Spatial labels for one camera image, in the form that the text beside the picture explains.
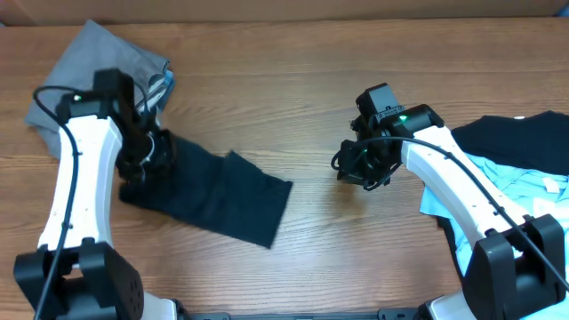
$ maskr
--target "black cable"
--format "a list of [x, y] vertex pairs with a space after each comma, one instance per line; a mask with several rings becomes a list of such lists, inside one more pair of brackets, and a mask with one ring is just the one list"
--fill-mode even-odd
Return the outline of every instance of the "black cable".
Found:
[[52, 286], [53, 278], [55, 277], [55, 273], [58, 270], [58, 264], [60, 261], [61, 251], [63, 250], [63, 245], [65, 244], [65, 239], [68, 235], [69, 230], [69, 221], [71, 220], [71, 210], [73, 208], [73, 199], [75, 197], [75, 191], [77, 187], [77, 175], [79, 172], [79, 152], [77, 151], [77, 144], [75, 138], [73, 138], [73, 134], [69, 130], [69, 128], [63, 123], [56, 115], [53, 114], [39, 99], [39, 93], [44, 92], [47, 90], [64, 90], [64, 91], [71, 91], [76, 94], [81, 94], [82, 92], [78, 91], [77, 89], [70, 88], [67, 86], [61, 85], [45, 85], [37, 88], [34, 91], [34, 101], [36, 102], [37, 106], [42, 109], [46, 115], [48, 115], [53, 121], [55, 121], [61, 129], [67, 134], [69, 137], [69, 142], [71, 142], [71, 148], [73, 149], [73, 172], [71, 174], [71, 184], [69, 186], [69, 196], [68, 196], [68, 203], [65, 208], [65, 216], [63, 218], [63, 223], [61, 224], [61, 234], [60, 234], [60, 241], [57, 243], [57, 249], [55, 250], [55, 254], [53, 255], [52, 265], [50, 266], [50, 270], [45, 278], [44, 288], [42, 288], [42, 294], [39, 297], [36, 305], [36, 314], [34, 315], [34, 320], [40, 320], [42, 316], [42, 311], [44, 310], [45, 300], [47, 298], [47, 293], [49, 292], [50, 287]]
[[533, 253], [535, 253], [535, 255], [538, 256], [538, 258], [541, 260], [541, 262], [543, 262], [543, 264], [546, 265], [546, 267], [553, 273], [553, 275], [557, 278], [557, 280], [559, 280], [559, 282], [565, 287], [565, 289], [567, 291], [569, 291], [569, 283], [567, 283], [567, 281], [563, 278], [563, 276], [561, 276], [561, 274], [559, 273], [559, 271], [557, 271], [557, 269], [553, 266], [553, 264], [551, 263], [551, 261], [549, 261], [549, 259], [543, 254], [543, 252], [541, 252], [540, 248], [537, 247], [537, 245], [535, 245], [533, 243], [533, 241], [525, 234], [525, 232], [516, 224], [515, 221], [513, 221], [508, 214], [506, 213], [506, 211], [504, 210], [504, 208], [502, 206], [500, 206], [496, 200], [492, 197], [492, 195], [490, 195], [490, 193], [488, 192], [488, 190], [486, 190], [486, 188], [484, 188], [484, 186], [482, 185], [482, 183], [477, 179], [477, 177], [474, 175], [474, 173], [472, 173], [469, 168], [467, 168], [466, 165], [464, 165], [459, 159], [457, 159], [452, 152], [448, 152], [445, 151], [444, 149], [435, 146], [431, 143], [428, 143], [426, 141], [423, 140], [418, 140], [418, 139], [413, 139], [413, 138], [404, 138], [404, 137], [376, 137], [376, 138], [370, 138], [370, 139], [366, 139], [366, 140], [362, 140], [359, 141], [357, 143], [357, 145], [359, 146], [363, 146], [365, 148], [367, 148], [367, 145], [370, 142], [373, 141], [382, 141], [382, 140], [398, 140], [398, 141], [407, 141], [407, 142], [412, 142], [412, 143], [416, 143], [419, 145], [422, 145], [424, 147], [428, 147], [431, 148], [433, 150], [435, 150], [438, 153], [441, 153], [445, 156], [445, 158], [451, 159], [453, 160], [453, 162], [459, 166], [459, 168], [461, 168], [464, 173], [466, 173], [469, 178], [472, 180], [472, 182], [474, 182], [474, 184], [478, 187], [478, 189], [480, 189], [480, 191], [482, 192], [482, 194], [488, 199], [488, 201], [490, 202], [490, 204], [494, 207], [494, 209], [496, 210], [497, 213], [500, 214], [500, 216], [506, 221], [508, 222], [508, 224], [514, 229], [516, 230], [516, 232], [522, 237], [522, 239], [524, 239], [524, 241], [529, 245], [530, 249], [533, 251]]
[[137, 88], [139, 88], [140, 92], [142, 93], [142, 99], [144, 99], [144, 112], [142, 113], [141, 122], [142, 127], [146, 128], [148, 125], [148, 119], [150, 118], [150, 109], [148, 108], [148, 99], [146, 96], [146, 92], [144, 92], [144, 88], [137, 82], [134, 82]]

